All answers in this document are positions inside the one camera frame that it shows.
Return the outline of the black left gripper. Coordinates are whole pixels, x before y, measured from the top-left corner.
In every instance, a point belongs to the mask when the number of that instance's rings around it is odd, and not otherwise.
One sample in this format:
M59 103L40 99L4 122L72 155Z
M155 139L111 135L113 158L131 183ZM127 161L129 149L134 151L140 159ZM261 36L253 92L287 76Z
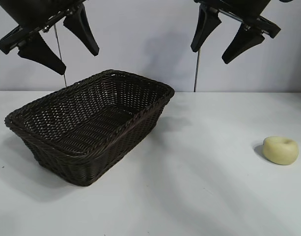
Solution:
M15 29L0 39L0 50L8 54L17 43L30 34L40 31L51 17L76 4L75 0L0 0L2 9L18 24ZM99 53L99 46L92 34L84 6L77 6L69 13L63 25L73 33L93 56ZM66 65L50 49L40 33L18 45L18 55L63 75Z

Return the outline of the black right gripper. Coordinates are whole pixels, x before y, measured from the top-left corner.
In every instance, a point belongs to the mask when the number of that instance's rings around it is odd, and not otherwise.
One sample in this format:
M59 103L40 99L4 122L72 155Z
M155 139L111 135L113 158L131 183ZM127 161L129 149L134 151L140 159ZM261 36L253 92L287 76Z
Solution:
M261 16L270 0L195 0L200 3L195 34L191 43L193 52L198 52L207 37L221 24L219 11L241 21L241 25L228 48L222 55L229 64L246 50L261 44L262 32L275 38L280 27Z

